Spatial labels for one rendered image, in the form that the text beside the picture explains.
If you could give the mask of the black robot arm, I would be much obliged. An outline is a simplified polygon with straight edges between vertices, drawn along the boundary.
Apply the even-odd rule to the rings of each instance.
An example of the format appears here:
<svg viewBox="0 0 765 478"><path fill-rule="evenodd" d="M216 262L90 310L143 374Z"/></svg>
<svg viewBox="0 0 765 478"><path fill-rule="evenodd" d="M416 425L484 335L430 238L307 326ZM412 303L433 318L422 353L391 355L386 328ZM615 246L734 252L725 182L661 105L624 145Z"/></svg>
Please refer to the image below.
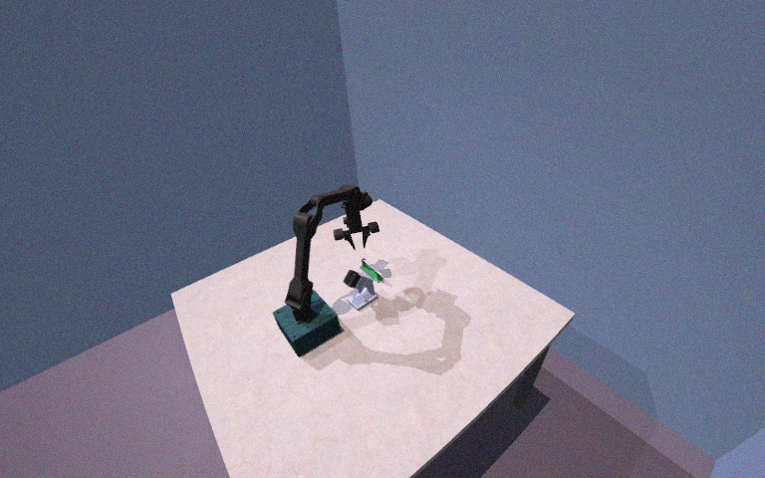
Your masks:
<svg viewBox="0 0 765 478"><path fill-rule="evenodd" d="M341 208L345 208L346 216L350 218L359 216L360 211L373 203L366 191L361 192L358 186L344 184L337 190L311 196L293 217L293 230L297 237L294 277L284 303L291 307L298 325L313 318L311 296L314 283L308 279L312 238L317 233L323 207L340 201L343 201ZM308 214L314 206L317 207L315 215ZM348 228L347 217L343 217L343 221Z"/></svg>

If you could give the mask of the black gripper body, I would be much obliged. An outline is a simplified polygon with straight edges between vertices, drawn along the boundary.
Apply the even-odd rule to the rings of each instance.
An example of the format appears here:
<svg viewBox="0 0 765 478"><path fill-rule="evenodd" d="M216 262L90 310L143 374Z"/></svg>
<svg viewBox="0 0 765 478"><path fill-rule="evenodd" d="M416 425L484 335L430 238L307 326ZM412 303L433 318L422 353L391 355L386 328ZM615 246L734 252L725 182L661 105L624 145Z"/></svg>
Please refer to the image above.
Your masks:
<svg viewBox="0 0 765 478"><path fill-rule="evenodd" d="M362 219L361 214L357 217L347 217L349 230L343 231L343 228L335 229L334 232L334 238L335 240L342 240L344 237L345 239L351 238L351 234L363 232L364 234L371 233L377 233L380 232L379 226L376 222L368 223L368 226L362 225Z"/></svg>

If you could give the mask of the green cradle with two notched uprights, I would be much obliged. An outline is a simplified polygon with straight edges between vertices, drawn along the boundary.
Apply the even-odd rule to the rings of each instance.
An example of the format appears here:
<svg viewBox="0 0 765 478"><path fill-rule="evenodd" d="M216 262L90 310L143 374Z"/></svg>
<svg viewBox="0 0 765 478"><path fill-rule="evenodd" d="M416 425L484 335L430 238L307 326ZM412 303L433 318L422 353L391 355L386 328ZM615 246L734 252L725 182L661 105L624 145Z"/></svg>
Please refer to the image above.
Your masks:
<svg viewBox="0 0 765 478"><path fill-rule="evenodd" d="M379 273L376 273L372 268L370 268L365 261L362 261L362 269L369 274L377 283L383 280L382 276Z"/></svg>

